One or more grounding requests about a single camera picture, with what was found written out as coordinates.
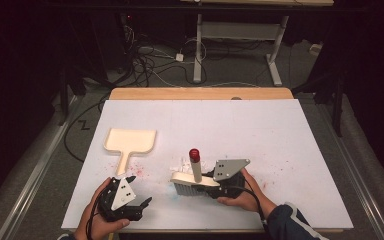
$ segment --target human hand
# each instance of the human hand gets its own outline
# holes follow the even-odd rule
[[[87,240],[86,226],[90,218],[93,204],[98,198],[99,193],[105,189],[105,187],[110,183],[110,181],[111,179],[107,178],[101,184],[101,186],[99,186],[98,189],[95,190],[95,193],[93,194],[93,197],[90,203],[86,206],[85,210],[83,211],[79,226],[77,227],[77,230],[74,233],[74,237],[76,238],[76,240],[83,240],[83,239]],[[128,219],[120,219],[115,222],[107,222],[98,213],[97,209],[95,209],[95,214],[96,215],[93,217],[92,230],[91,230],[92,239],[94,240],[103,239],[108,234],[115,232],[117,230],[120,230],[130,224],[130,221]]]
[[[262,208],[264,217],[267,218],[276,205],[264,195],[257,181],[243,168],[241,173],[244,175],[246,183],[245,188],[253,191],[257,196]],[[241,207],[247,211],[259,212],[257,200],[248,192],[243,191],[237,198],[219,197],[217,202],[227,206]]]

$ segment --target person's left hand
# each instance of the person's left hand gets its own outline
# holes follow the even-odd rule
[[[76,238],[76,240],[83,240],[83,239],[87,240],[86,224],[89,221],[93,204],[95,203],[96,198],[98,198],[99,193],[103,189],[105,189],[105,187],[110,183],[110,181],[111,179],[107,178],[101,184],[101,186],[99,186],[98,189],[96,189],[90,203],[86,206],[85,210],[83,211],[79,226],[77,227],[76,232],[74,232],[74,237]],[[95,217],[93,217],[93,221],[92,221],[92,231],[91,231],[92,239],[94,240],[103,239],[108,234],[112,232],[116,232],[117,230],[120,230],[128,226],[129,224],[130,224],[130,221],[128,219],[120,219],[115,222],[107,222],[100,214],[96,214]]]

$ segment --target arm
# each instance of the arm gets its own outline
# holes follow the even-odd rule
[[[90,214],[92,212],[93,205],[98,198],[99,194],[105,187],[109,184],[110,178],[107,178],[101,186],[96,189],[95,193],[93,194],[93,197],[90,201],[90,203],[86,206],[85,210],[83,211],[82,217],[80,219],[79,226],[77,227],[76,231],[74,232],[73,236],[67,236],[62,237],[60,239],[76,239],[76,240],[87,240],[86,235],[86,228],[87,228],[87,222],[90,219]],[[106,222],[105,219],[97,212],[95,209],[95,216],[93,217],[92,221],[92,230],[91,230],[91,237],[94,240],[103,239],[108,234],[115,232],[117,230],[120,230],[127,225],[129,225],[130,221],[128,219],[120,219],[115,222]]]
[[[241,172],[246,180],[245,187],[253,191],[258,198],[262,214],[267,219],[266,230],[273,239],[326,239],[310,227],[294,205],[287,203],[277,206],[264,195],[257,181],[245,168]],[[248,211],[259,212],[255,198],[247,192],[242,192],[235,199],[219,197],[217,201],[228,206],[238,206]]]

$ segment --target dark background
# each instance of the dark background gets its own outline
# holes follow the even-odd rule
[[[370,2],[335,4],[352,7]],[[293,16],[284,42],[324,40],[309,81],[331,71],[333,66],[344,73],[345,93],[384,166],[384,1],[374,4],[366,14],[333,18]],[[195,31],[193,14],[134,16],[138,29],[173,45],[181,45]],[[68,83],[76,89],[80,77],[105,80],[106,69],[126,64],[113,17],[76,13],[68,19],[64,12],[44,8],[41,1],[0,1],[0,186],[53,115],[51,103],[59,91],[61,69],[67,70]],[[327,92],[333,92],[332,78],[307,91],[326,92],[328,88]]]

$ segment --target red cap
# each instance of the red cap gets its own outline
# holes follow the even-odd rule
[[[199,156],[199,151],[198,151],[198,149],[196,149],[196,148],[192,148],[192,149],[189,151],[189,158],[191,159],[191,162],[194,162],[194,163],[199,162],[199,160],[201,159],[201,157]]]

